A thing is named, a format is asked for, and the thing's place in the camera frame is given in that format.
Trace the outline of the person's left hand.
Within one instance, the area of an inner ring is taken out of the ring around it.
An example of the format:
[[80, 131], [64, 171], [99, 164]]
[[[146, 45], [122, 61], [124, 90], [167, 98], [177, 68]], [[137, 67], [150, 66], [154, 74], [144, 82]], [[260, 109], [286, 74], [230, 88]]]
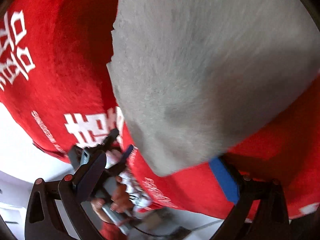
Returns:
[[[133, 209], [134, 204], [130, 200], [130, 195], [127, 193], [127, 186], [122, 183], [122, 178], [120, 176], [116, 177], [117, 187], [112, 193], [112, 204], [110, 209], [116, 211], [117, 213], [124, 213], [125, 211], [130, 211]], [[112, 220], [108, 215], [102, 210], [104, 200], [101, 198], [95, 198], [91, 200], [91, 206], [93, 211], [98, 215], [98, 217], [105, 223], [112, 224]]]

